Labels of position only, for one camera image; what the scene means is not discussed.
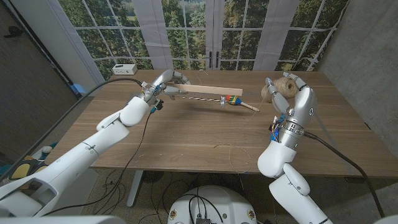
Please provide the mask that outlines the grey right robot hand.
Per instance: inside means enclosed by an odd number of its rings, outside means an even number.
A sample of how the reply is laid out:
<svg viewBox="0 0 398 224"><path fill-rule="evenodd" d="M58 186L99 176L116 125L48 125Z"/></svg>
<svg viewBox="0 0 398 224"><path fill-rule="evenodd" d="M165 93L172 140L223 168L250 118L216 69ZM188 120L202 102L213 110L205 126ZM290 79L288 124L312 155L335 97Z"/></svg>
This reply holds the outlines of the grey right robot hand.
<svg viewBox="0 0 398 224"><path fill-rule="evenodd" d="M291 107L275 83L270 78L266 78L266 88L271 94L272 104L280 113L279 119L271 128L271 140L295 149L304 128L315 114L317 98L313 89L300 77L287 72L284 72L283 76L294 81L298 93L295 96L295 105Z"/></svg>

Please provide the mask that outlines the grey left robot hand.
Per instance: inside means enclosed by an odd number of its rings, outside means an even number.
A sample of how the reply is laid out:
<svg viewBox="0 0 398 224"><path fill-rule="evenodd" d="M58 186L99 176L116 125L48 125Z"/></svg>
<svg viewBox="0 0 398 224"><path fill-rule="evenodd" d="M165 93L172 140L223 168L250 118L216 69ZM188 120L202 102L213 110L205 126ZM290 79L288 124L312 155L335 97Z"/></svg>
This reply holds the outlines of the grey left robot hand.
<svg viewBox="0 0 398 224"><path fill-rule="evenodd" d="M169 82L175 84L190 85L188 78L180 72L168 69L160 74L149 87L144 87L144 92L138 95L139 98L143 99L149 106L154 104L157 95L165 93L172 100L175 95L186 94L186 91L180 90L173 86L168 86Z"/></svg>

